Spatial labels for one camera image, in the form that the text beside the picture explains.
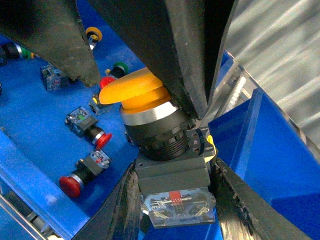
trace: blue panel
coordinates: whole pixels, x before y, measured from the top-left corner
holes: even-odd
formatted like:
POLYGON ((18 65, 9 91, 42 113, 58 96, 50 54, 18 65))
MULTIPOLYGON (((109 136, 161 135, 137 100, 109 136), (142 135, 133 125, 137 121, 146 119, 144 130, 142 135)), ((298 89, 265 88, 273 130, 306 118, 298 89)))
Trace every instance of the blue panel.
POLYGON ((216 223, 197 226, 180 226, 154 229, 151 227, 143 240, 223 240, 217 212, 214 211, 216 223))
POLYGON ((272 200, 272 207, 314 240, 320 240, 320 193, 272 200))
POLYGON ((226 50, 223 51, 221 66, 223 66, 228 59, 232 59, 232 57, 228 54, 226 50))
POLYGON ((145 233, 139 229, 138 240, 142 240, 145 237, 145 233))
POLYGON ((244 102, 224 114, 223 117, 214 120, 214 124, 209 125, 214 144, 219 150, 218 157, 223 159, 227 165, 231 164, 234 156, 249 103, 249 100, 244 102))
POLYGON ((0 142, 1 178, 60 236, 71 239, 89 217, 25 158, 2 131, 0 131, 0 142))
MULTIPOLYGON (((92 24, 91 8, 79 0, 85 27, 92 24)), ((102 76, 107 68, 123 61, 134 72, 143 63, 105 23, 94 18, 103 39, 93 53, 102 76)), ((90 182, 77 199, 69 199, 59 188, 59 178, 75 170, 75 163, 85 158, 94 146, 79 138, 65 126, 66 114, 79 106, 87 109, 89 99, 98 87, 86 88, 81 82, 57 91, 45 91, 40 77, 40 67, 48 63, 40 58, 10 60, 0 67, 0 126, 5 127, 11 143, 0 149, 0 175, 10 187, 65 239, 70 239, 83 224, 97 212, 110 194, 125 169, 136 158, 138 148, 130 146, 124 135, 125 128, 119 115, 119 104, 97 117, 99 127, 111 132, 113 137, 104 147, 112 158, 110 168, 90 182), (11 168, 15 161, 16 168, 11 168), (54 204, 46 201, 53 196, 54 204)))
POLYGON ((219 156, 279 213, 320 239, 320 165, 270 98, 256 89, 249 104, 209 127, 219 156))

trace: silver metal surface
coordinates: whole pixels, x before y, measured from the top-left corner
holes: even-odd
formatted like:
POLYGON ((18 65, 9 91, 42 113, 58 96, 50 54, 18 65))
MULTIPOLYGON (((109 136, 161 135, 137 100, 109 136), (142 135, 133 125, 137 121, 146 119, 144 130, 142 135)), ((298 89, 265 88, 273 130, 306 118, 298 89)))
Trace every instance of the silver metal surface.
POLYGON ((171 102, 167 101, 155 108, 134 114, 124 113, 121 107, 120 114, 125 125, 137 126, 163 119, 177 110, 178 108, 176 106, 173 106, 171 102))
POLYGON ((320 147, 320 1, 239 0, 225 48, 320 147))
POLYGON ((19 52, 20 59, 23 59, 24 56, 23 56, 23 54, 22 54, 22 49, 21 49, 21 47, 20 47, 18 44, 16 44, 16 43, 15 43, 14 45, 15 45, 16 49, 17 49, 18 52, 19 52))
MULTIPOLYGON (((209 122, 211 122, 213 119, 216 118, 216 115, 220 116, 220 114, 218 114, 218 111, 219 109, 228 105, 228 103, 230 102, 230 98, 228 96, 231 93, 232 89, 237 84, 237 81, 235 81, 235 78, 237 77, 240 78, 240 76, 245 77, 246 81, 244 83, 244 86, 241 89, 241 93, 239 95, 238 101, 236 102, 234 99, 233 103, 230 104, 230 106, 232 105, 233 108, 250 99, 254 89, 262 88, 256 82, 256 80, 241 65, 239 65, 236 60, 234 60, 234 64, 231 66, 230 70, 226 73, 226 75, 222 79, 219 86, 215 89, 214 104, 210 107, 206 117, 202 119, 202 121, 198 121, 196 123, 197 126, 202 126, 202 127, 207 126, 209 122)), ((305 135, 304 131, 300 129, 300 127, 292 120, 292 118, 284 110, 281 109, 281 107, 276 102, 274 102, 274 104, 278 107, 282 116, 287 120, 287 122, 295 130, 296 134, 306 144, 310 152, 313 154, 314 158, 320 163, 319 147, 307 135, 305 135)))
POLYGON ((78 177, 77 175, 75 175, 75 174, 73 174, 73 173, 71 173, 70 175, 69 175, 69 177, 71 177, 71 178, 73 178, 74 180, 76 180, 79 184, 80 184, 80 187, 81 187, 81 189, 83 189, 84 188, 84 183, 82 182, 82 180, 80 179, 80 177, 78 177))
POLYGON ((26 234, 29 234, 35 240, 46 240, 46 238, 1 194, 0 208, 2 208, 9 214, 12 219, 14 219, 14 221, 17 222, 25 230, 26 234))
POLYGON ((237 106, 242 89, 246 84, 247 79, 244 76, 240 76, 235 82, 234 86, 231 88, 225 104, 222 104, 214 118, 226 114, 230 110, 234 109, 237 106))
POLYGON ((54 233, 52 228, 34 211, 31 212, 26 219, 37 229, 43 236, 48 237, 54 233))
POLYGON ((92 144, 95 145, 96 142, 99 140, 99 138, 101 138, 101 136, 102 136, 104 133, 105 133, 104 131, 99 132, 99 133, 95 136, 95 138, 92 140, 92 144))

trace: clear plastic housing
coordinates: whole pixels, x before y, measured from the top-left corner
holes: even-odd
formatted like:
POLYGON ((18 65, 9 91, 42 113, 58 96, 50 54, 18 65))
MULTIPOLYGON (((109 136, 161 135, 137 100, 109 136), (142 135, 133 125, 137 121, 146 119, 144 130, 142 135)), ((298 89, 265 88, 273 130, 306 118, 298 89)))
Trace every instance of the clear plastic housing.
POLYGON ((69 86, 69 78, 53 65, 41 67, 42 82, 47 91, 69 86))
POLYGON ((96 150, 91 153, 91 159, 102 169, 107 169, 111 159, 102 150, 96 150))
POLYGON ((143 198, 154 228, 214 223, 216 199, 207 187, 161 192, 143 198))

